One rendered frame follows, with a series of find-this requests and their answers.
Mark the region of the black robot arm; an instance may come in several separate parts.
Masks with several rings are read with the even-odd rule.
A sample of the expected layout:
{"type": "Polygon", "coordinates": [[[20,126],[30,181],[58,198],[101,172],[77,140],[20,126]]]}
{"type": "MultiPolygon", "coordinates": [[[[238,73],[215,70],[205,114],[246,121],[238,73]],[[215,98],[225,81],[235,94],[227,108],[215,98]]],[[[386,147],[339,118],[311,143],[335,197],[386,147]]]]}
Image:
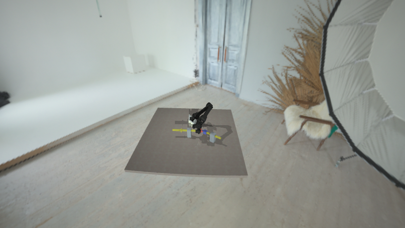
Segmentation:
{"type": "Polygon", "coordinates": [[[206,107],[204,107],[201,111],[196,112],[192,115],[192,117],[190,117],[190,120],[193,122],[193,120],[197,120],[196,124],[193,124],[192,128],[193,129],[197,129],[200,128],[200,125],[203,124],[206,119],[207,119],[207,115],[209,114],[209,112],[212,110],[213,105],[208,102],[206,107]],[[205,112],[205,113],[204,113],[205,112]],[[204,113],[203,115],[201,115],[202,113],[204,113]],[[200,116],[201,115],[201,116],[200,116]],[[203,122],[202,122],[203,121],[203,122]]]}

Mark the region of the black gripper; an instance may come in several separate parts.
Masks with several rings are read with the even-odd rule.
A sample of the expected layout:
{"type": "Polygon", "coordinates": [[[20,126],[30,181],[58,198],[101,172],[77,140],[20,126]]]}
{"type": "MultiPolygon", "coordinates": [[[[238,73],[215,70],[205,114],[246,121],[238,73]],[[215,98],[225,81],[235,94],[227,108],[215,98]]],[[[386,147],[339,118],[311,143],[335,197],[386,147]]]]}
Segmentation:
{"type": "Polygon", "coordinates": [[[200,128],[197,128],[196,133],[200,134],[201,133],[201,128],[202,128],[202,124],[200,125],[200,128]]]}

